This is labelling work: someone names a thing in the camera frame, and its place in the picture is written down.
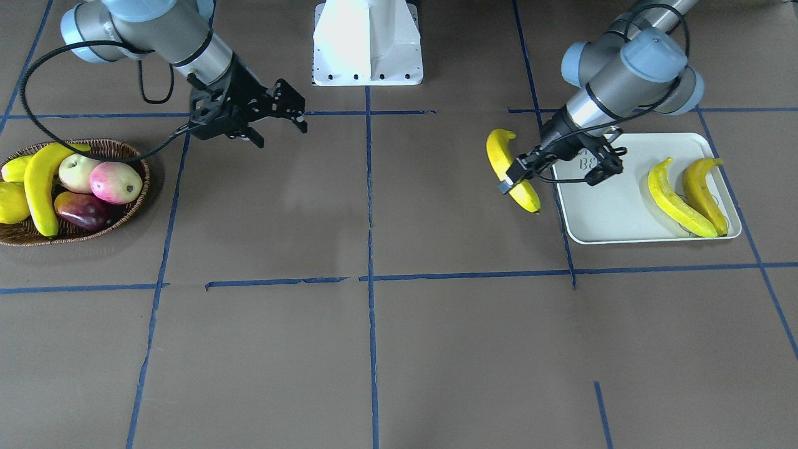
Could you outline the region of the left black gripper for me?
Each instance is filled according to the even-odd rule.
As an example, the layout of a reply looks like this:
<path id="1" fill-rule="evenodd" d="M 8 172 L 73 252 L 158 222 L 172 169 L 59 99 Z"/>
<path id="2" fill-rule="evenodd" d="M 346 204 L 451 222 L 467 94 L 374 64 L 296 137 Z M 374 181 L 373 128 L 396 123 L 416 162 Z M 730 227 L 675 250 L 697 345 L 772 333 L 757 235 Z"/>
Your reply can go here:
<path id="1" fill-rule="evenodd" d="M 542 175 L 558 161 L 570 161 L 582 149 L 579 138 L 584 126 L 575 122 L 567 106 L 562 106 L 542 126 L 541 144 L 527 156 L 501 157 L 498 164 L 499 191 L 507 195 L 513 188 Z"/>

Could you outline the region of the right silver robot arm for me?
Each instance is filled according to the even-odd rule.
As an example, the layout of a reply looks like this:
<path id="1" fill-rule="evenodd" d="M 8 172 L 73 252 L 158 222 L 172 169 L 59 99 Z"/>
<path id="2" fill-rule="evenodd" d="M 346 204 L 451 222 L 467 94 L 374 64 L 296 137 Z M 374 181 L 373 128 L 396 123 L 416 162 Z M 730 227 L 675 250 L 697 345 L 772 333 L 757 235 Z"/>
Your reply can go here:
<path id="1" fill-rule="evenodd" d="M 263 138 L 252 128 L 265 118 L 290 120 L 307 133 L 305 99 L 283 79 L 262 85 L 210 26 L 211 1 L 85 1 L 60 21 L 64 43 L 87 62 L 103 64 L 160 55 L 191 84 L 188 133 Z"/>

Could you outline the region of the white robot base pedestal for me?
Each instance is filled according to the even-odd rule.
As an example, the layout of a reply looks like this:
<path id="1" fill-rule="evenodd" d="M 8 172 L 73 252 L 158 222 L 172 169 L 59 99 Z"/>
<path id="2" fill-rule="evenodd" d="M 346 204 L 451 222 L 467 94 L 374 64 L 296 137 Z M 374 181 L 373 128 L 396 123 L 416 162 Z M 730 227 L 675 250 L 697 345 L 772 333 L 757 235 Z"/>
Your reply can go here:
<path id="1" fill-rule="evenodd" d="M 314 20 L 314 85 L 403 86 L 423 82 L 416 4 L 325 1 L 316 5 Z"/>

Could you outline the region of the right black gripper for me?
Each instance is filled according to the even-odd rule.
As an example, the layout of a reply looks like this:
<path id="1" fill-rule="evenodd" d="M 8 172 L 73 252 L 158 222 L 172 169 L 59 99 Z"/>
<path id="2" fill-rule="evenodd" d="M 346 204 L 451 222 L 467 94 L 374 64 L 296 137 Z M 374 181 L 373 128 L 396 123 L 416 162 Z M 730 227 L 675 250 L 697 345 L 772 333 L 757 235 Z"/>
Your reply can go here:
<path id="1" fill-rule="evenodd" d="M 192 86 L 189 100 L 189 133 L 200 140 L 225 136 L 248 140 L 264 148 L 264 139 L 251 123 L 270 117 L 268 88 L 257 79 L 237 55 L 227 71 L 212 83 L 205 84 L 194 73 L 188 74 Z M 305 117 L 292 117 L 301 133 L 308 133 Z"/>

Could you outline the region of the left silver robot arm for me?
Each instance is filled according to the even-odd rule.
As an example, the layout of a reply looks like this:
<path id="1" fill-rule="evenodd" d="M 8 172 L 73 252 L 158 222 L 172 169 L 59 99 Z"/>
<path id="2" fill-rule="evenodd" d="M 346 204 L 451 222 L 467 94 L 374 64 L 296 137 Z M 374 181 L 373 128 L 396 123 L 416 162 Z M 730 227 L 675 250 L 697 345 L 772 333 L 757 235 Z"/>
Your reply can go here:
<path id="1" fill-rule="evenodd" d="M 678 26 L 689 37 L 685 15 L 693 5 L 638 1 L 595 42 L 570 46 L 560 70 L 577 91 L 544 123 L 541 142 L 499 171 L 499 191 L 510 193 L 523 181 L 542 178 L 551 165 L 571 161 L 582 150 L 596 164 L 581 182 L 598 185 L 622 171 L 625 150 L 613 148 L 607 133 L 618 135 L 618 125 L 648 113 L 679 115 L 695 108 L 706 85 L 689 65 L 690 44 L 671 37 Z"/>

